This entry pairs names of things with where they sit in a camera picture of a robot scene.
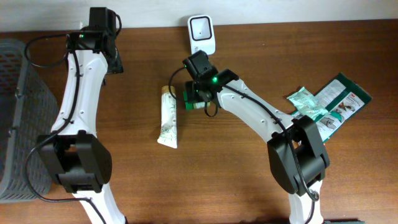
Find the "green lid jar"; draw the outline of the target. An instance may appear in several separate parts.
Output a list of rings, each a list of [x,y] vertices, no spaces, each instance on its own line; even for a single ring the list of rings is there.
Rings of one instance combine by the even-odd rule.
[[[204,109],[205,105],[210,106],[210,102],[204,102],[197,91],[183,91],[183,99],[186,110]]]

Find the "white cream tube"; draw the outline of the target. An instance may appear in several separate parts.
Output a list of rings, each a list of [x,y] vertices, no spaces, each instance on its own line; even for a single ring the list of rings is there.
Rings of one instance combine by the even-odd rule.
[[[175,88],[163,86],[161,95],[161,129],[157,140],[159,144],[177,148],[177,100]]]

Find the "light teal wipes pack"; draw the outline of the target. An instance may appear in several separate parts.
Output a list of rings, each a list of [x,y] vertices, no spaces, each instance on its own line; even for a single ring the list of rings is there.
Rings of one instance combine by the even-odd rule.
[[[305,87],[288,96],[287,99],[296,108],[292,116],[308,116],[316,120],[319,116],[328,114],[328,110],[319,104],[318,100]]]

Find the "green 3M gloves package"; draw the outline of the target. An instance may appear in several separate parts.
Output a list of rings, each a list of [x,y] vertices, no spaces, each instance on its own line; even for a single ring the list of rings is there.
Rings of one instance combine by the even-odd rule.
[[[345,121],[373,99],[368,92],[342,73],[312,95],[328,110],[328,114],[314,120],[323,142],[327,142]]]

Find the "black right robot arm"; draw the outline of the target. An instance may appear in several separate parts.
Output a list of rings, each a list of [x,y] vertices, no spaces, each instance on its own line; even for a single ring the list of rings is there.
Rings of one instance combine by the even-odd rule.
[[[287,192],[290,223],[324,223],[320,189],[330,165],[314,120],[283,113],[253,93],[237,74],[221,72],[199,50],[183,60],[191,80],[186,82],[188,102],[212,102],[237,116],[267,145],[270,170]]]

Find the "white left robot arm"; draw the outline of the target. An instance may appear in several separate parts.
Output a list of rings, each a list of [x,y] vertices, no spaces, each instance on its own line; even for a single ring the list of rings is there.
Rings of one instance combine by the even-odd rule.
[[[68,78],[51,133],[39,136],[38,153],[51,179],[79,201],[92,223],[126,223],[109,181],[110,152],[96,133],[100,89],[108,73],[122,73],[116,47],[120,17],[91,7],[89,24],[67,34]]]

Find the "white barcode scanner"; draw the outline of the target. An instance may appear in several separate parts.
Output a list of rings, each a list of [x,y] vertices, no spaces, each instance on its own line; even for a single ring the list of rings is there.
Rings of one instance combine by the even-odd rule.
[[[212,55],[216,50],[213,21],[208,15],[195,15],[188,18],[188,33],[191,54],[199,50]]]

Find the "grey plastic mesh basket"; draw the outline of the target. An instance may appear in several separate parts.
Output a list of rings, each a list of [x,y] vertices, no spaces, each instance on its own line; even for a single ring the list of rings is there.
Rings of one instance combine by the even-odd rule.
[[[23,177],[25,159],[36,191],[45,195],[52,184],[40,157],[29,152],[38,136],[50,133],[58,105],[24,48],[20,40],[1,40],[1,203],[34,199]]]

